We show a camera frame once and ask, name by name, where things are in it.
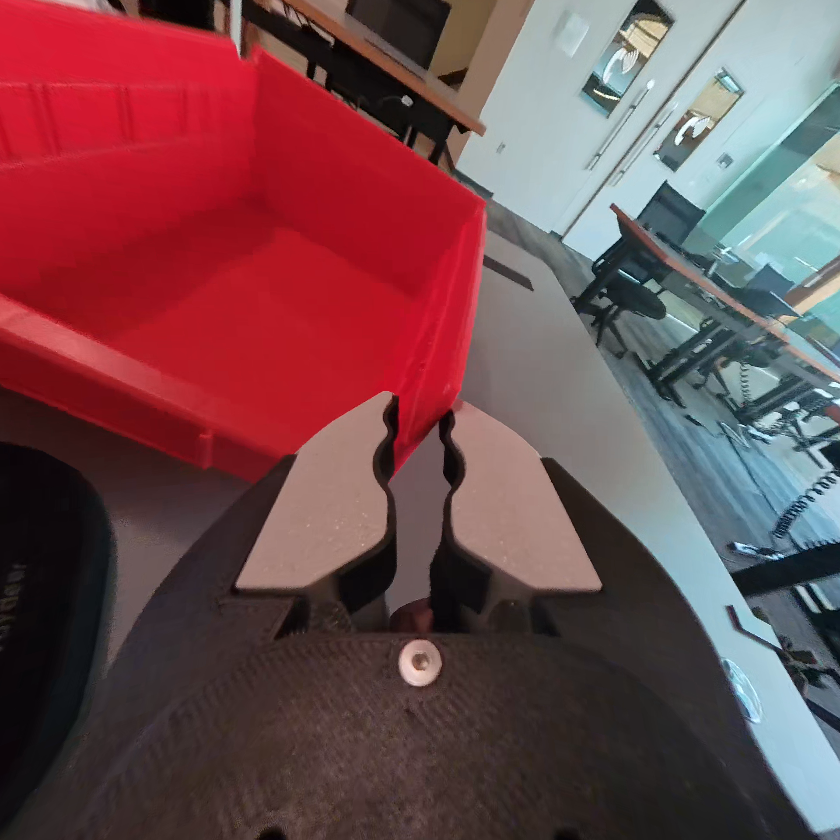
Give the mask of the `black office chair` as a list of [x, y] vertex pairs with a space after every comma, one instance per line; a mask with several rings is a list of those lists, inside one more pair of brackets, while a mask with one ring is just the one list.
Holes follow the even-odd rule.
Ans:
[[[636, 222], [661, 245], [680, 251], [704, 214], [668, 182], [662, 182]], [[622, 359], [628, 348], [617, 329], [619, 319], [627, 313], [651, 321], [666, 318], [666, 306], [660, 299], [663, 289], [654, 292], [648, 284], [661, 284], [669, 267], [629, 235], [626, 225], [619, 228], [622, 236], [592, 265], [593, 279], [581, 293], [584, 302], [579, 303], [577, 297], [572, 302], [577, 312], [592, 317], [591, 325], [597, 329], [595, 344], [600, 345], [605, 332], [611, 332], [621, 348], [616, 357]]]

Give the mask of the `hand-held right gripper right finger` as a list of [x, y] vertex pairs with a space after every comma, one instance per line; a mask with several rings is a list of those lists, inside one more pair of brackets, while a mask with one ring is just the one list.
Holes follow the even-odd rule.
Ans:
[[429, 571], [435, 632], [553, 634], [547, 602], [603, 583], [543, 458], [467, 402], [438, 430], [449, 491]]

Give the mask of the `black fabric case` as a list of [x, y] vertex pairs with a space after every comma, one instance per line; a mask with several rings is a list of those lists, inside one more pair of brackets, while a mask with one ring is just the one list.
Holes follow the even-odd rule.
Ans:
[[80, 715], [113, 549], [107, 509], [78, 470], [2, 443], [2, 820], [38, 785]]

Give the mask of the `black monitor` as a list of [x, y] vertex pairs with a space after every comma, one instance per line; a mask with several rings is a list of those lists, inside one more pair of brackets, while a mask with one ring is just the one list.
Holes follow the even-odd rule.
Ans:
[[446, 1], [349, 1], [345, 10], [391, 47], [428, 70], [451, 9]]

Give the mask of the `wooden desk by wall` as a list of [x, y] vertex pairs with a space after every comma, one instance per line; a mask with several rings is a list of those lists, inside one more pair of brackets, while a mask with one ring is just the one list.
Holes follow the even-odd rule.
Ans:
[[425, 138], [428, 160], [453, 171], [450, 135], [481, 138], [487, 126], [430, 68], [421, 68], [347, 14], [347, 3], [244, 2], [243, 16], [299, 55], [308, 79], [322, 74], [327, 92], [408, 148]]

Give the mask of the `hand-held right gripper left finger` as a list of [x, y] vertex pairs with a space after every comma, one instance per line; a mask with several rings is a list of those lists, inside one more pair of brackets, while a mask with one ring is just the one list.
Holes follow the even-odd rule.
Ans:
[[385, 614], [396, 576], [398, 398], [380, 392], [313, 435], [235, 581], [250, 597], [336, 602], [350, 614]]

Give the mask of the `long wooden office desk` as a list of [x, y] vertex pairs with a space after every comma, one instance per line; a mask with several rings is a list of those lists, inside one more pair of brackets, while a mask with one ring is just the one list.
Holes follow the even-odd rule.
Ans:
[[729, 350], [736, 340], [771, 339], [779, 351], [773, 363], [782, 371], [782, 378], [770, 392], [732, 409], [739, 423], [754, 424], [812, 390], [830, 393], [834, 401], [838, 399], [837, 363], [817, 352], [802, 336], [744, 306], [618, 205], [613, 203], [610, 208], [623, 236], [668, 268], [664, 288], [710, 320], [704, 329], [667, 352], [659, 362], [644, 367], [648, 381], [659, 396], [684, 408], [676, 390], [677, 382]]

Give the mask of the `door glass panel with logo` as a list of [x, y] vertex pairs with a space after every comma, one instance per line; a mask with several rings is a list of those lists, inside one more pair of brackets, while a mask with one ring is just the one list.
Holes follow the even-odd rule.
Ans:
[[636, 1], [592, 69], [583, 99], [611, 116], [674, 22], [659, 2]]

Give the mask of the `red plastic bin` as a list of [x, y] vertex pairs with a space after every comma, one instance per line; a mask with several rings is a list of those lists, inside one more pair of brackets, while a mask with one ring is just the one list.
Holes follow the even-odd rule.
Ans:
[[461, 388], [484, 202], [264, 50], [1, 29], [2, 387], [245, 480], [385, 392], [401, 466]]

